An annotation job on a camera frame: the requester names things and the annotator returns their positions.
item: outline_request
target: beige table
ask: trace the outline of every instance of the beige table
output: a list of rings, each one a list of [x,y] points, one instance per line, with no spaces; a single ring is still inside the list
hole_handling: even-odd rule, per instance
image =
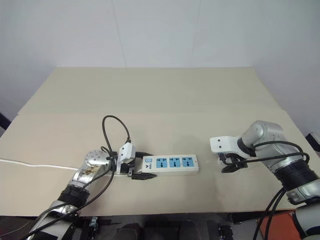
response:
[[[73,88],[77,81],[78,88]],[[152,84],[145,88],[147,81]],[[84,95],[92,93],[91,84],[100,86],[94,88],[99,94]],[[189,95],[174,96],[171,102],[171,94],[181,93],[178,88]],[[110,94],[103,94],[102,89]],[[121,91],[125,94],[116,98],[116,92]],[[59,97],[60,92],[69,95]],[[163,101],[158,98],[161,92]],[[209,144],[213,136],[240,135],[255,120],[280,124],[286,137],[310,154],[312,169],[320,172],[315,152],[250,68],[58,68],[0,138],[0,156],[31,164],[79,167],[88,151],[105,145],[101,130],[105,114],[116,114],[126,123],[138,151],[196,154],[200,171],[194,176],[146,181],[115,177],[83,215],[263,210],[281,187],[280,182],[259,162],[222,174],[223,166]],[[110,120],[107,131],[113,148],[118,149],[126,137],[123,129]],[[72,170],[0,162],[0,215],[38,215],[57,199],[72,175]],[[93,195],[107,178],[96,185]],[[281,209],[293,207],[286,199],[279,205]]]

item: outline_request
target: power strip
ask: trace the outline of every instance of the power strip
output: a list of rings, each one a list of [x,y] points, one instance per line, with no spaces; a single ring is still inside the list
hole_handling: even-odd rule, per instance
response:
[[[141,164],[136,162],[135,172],[157,176],[196,175],[199,166],[194,154],[144,156]]]

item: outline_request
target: white wall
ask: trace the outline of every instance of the white wall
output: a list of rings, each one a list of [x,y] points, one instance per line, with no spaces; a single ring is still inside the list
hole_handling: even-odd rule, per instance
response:
[[[320,130],[318,0],[0,0],[0,112],[56,67],[246,67]]]

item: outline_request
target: white cable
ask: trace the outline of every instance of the white cable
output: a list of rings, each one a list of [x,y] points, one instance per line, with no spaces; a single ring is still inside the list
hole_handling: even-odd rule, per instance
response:
[[[33,168],[45,167],[45,168],[56,168],[56,169],[68,169],[68,170],[74,170],[74,171],[78,170],[78,168],[70,167],[70,166],[58,166],[58,165],[47,165],[47,164],[32,165],[22,161],[13,161],[13,160],[7,160],[7,159],[0,159],[0,162],[9,163],[9,164],[19,164],[19,165],[23,165],[26,167],[33,167]]]
[[[13,231],[10,231],[10,232],[7,232],[7,233],[5,233],[5,234],[0,235],[0,237],[3,237],[3,236],[5,236],[5,235],[12,234],[12,233],[14,233],[14,232],[16,232],[16,231],[19,231],[20,229],[22,229],[22,228],[24,228],[25,226],[27,226],[28,223],[30,223],[30,221],[28,221],[25,225],[19,227],[19,228],[16,229],[16,230],[13,230]]]

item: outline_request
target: orange object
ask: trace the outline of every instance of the orange object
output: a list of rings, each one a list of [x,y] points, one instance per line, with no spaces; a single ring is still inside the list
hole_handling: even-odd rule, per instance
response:
[[[268,217],[260,227],[262,236],[265,236]],[[268,240],[300,240],[299,233],[295,227],[293,217],[289,212],[274,215],[269,229]]]

